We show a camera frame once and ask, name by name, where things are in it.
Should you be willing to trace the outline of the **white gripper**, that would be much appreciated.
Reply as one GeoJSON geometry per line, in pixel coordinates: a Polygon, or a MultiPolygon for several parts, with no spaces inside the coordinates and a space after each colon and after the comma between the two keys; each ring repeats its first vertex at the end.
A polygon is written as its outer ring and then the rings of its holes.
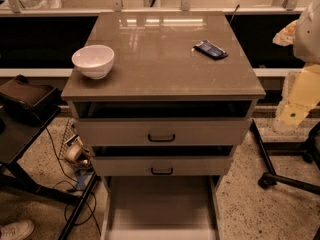
{"type": "Polygon", "coordinates": [[[310,64],[286,76],[273,127],[278,132],[297,128],[320,102],[320,65],[310,64]]]}

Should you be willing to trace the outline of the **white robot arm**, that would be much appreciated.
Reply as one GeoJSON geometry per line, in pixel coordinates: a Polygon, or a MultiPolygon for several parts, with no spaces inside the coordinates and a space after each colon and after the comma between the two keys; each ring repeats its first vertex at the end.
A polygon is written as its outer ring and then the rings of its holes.
{"type": "Polygon", "coordinates": [[[293,45],[294,56],[305,65],[284,80],[282,100],[273,126],[279,132],[296,128],[320,102],[320,0],[313,0],[298,20],[278,32],[273,42],[293,45]]]}

